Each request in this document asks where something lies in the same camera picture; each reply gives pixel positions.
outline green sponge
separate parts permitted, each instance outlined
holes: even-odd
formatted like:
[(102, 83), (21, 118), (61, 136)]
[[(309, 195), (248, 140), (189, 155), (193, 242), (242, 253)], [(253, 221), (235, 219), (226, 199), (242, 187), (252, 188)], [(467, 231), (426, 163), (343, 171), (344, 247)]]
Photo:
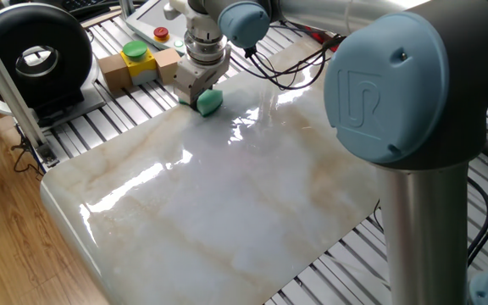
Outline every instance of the green sponge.
[[(197, 111), (206, 118), (218, 110), (223, 101), (224, 93), (221, 90), (206, 90), (197, 99)], [(180, 100), (180, 103), (189, 106), (188, 103), (182, 100)]]

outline blue joint cap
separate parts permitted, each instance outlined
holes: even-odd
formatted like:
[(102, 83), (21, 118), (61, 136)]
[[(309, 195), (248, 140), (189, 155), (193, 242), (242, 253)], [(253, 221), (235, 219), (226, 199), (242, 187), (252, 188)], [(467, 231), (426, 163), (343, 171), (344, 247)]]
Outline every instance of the blue joint cap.
[(267, 11), (253, 2), (238, 2), (225, 8), (219, 15), (221, 32), (237, 47), (249, 48), (263, 39), (270, 26)]
[(448, 91), (443, 40), (429, 21), (404, 12), (378, 19), (340, 45), (327, 69), (324, 101), (348, 151), (389, 164), (429, 139)]

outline green button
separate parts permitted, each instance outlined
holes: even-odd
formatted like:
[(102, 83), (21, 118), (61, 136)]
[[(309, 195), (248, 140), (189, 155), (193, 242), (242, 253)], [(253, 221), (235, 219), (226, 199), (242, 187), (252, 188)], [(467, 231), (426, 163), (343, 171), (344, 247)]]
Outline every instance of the green button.
[(131, 58), (137, 59), (140, 58), (142, 55), (146, 54), (148, 50), (148, 46), (144, 42), (129, 42), (124, 46), (124, 54)]

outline red button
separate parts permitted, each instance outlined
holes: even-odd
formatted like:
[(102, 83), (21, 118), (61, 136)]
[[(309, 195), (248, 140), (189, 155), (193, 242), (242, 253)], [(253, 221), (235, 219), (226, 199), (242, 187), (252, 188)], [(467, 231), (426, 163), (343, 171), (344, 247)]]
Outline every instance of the red button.
[(158, 27), (157, 29), (155, 29), (153, 31), (153, 35), (156, 36), (159, 39), (166, 38), (168, 34), (169, 34), (169, 30), (167, 30), (164, 27)]

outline green object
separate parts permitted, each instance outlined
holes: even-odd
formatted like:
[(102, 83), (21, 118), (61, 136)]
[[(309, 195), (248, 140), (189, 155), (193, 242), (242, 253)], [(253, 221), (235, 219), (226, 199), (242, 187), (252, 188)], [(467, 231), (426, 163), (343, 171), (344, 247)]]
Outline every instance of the green object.
[(224, 93), (221, 90), (206, 90), (197, 100), (197, 111), (207, 117), (218, 110), (224, 101)]
[(139, 59), (142, 55), (146, 54), (148, 46), (144, 42), (129, 42), (124, 46), (125, 56), (131, 59)]

